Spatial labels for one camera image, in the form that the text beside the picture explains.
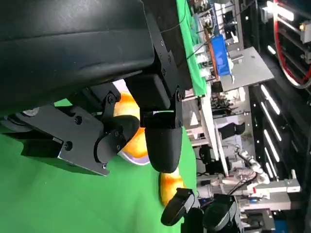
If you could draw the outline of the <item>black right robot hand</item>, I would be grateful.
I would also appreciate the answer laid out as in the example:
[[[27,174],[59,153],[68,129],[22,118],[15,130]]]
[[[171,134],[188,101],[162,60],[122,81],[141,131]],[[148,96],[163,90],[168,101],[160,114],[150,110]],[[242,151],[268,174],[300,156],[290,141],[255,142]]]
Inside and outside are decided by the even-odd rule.
[[[215,194],[210,201],[201,204],[193,190],[177,188],[162,213],[161,223],[173,226],[182,218],[182,233],[245,232],[238,203],[232,195]]]

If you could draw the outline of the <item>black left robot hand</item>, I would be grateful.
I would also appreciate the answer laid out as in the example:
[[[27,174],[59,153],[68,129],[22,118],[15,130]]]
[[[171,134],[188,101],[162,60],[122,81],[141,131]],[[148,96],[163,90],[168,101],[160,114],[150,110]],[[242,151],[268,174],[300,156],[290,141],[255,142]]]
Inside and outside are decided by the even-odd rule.
[[[152,167],[172,173],[183,94],[142,1],[1,1],[0,131],[23,142],[24,156],[106,176],[142,127]]]

